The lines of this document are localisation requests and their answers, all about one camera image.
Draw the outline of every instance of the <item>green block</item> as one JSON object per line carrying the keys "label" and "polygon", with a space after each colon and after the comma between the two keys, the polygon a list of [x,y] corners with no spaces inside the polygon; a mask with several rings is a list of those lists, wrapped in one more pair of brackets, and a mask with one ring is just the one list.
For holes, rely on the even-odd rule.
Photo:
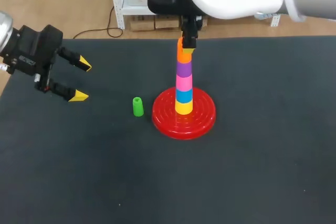
{"label": "green block", "polygon": [[133,99],[133,113],[137,117],[143,116],[143,105],[140,97],[135,97]]}

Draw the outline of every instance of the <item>pink ring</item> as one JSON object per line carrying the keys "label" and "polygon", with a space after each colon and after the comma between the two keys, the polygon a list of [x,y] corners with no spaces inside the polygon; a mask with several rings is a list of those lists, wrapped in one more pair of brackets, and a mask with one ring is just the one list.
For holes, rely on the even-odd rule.
{"label": "pink ring", "polygon": [[185,78],[176,75],[176,88],[183,92],[191,90],[193,88],[193,75]]}

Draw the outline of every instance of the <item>blue ring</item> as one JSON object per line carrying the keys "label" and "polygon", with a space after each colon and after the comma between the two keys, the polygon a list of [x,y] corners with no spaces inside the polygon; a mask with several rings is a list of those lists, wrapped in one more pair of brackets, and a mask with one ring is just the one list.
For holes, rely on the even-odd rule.
{"label": "blue ring", "polygon": [[180,91],[176,90],[176,99],[180,103],[189,103],[193,100],[193,90],[190,89],[189,91]]}

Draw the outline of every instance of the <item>metal shelf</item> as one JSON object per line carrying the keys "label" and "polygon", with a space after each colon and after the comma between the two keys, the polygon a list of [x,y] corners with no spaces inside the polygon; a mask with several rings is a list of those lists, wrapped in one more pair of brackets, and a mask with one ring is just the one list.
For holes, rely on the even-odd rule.
{"label": "metal shelf", "polygon": [[113,0],[117,24],[120,29],[125,29],[124,16],[128,15],[155,15],[147,6],[131,6],[126,0]]}
{"label": "metal shelf", "polygon": [[122,0],[122,15],[155,15],[148,9],[148,6],[132,6],[127,4],[127,0]]}

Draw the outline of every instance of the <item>cardboard box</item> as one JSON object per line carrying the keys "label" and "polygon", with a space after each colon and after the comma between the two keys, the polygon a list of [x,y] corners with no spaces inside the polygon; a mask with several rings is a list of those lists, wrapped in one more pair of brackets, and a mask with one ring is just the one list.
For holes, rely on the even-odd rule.
{"label": "cardboard box", "polygon": [[155,17],[155,29],[178,28],[180,26],[180,17],[157,15]]}
{"label": "cardboard box", "polygon": [[154,17],[151,15],[132,16],[130,20],[131,31],[153,31],[155,30]]}

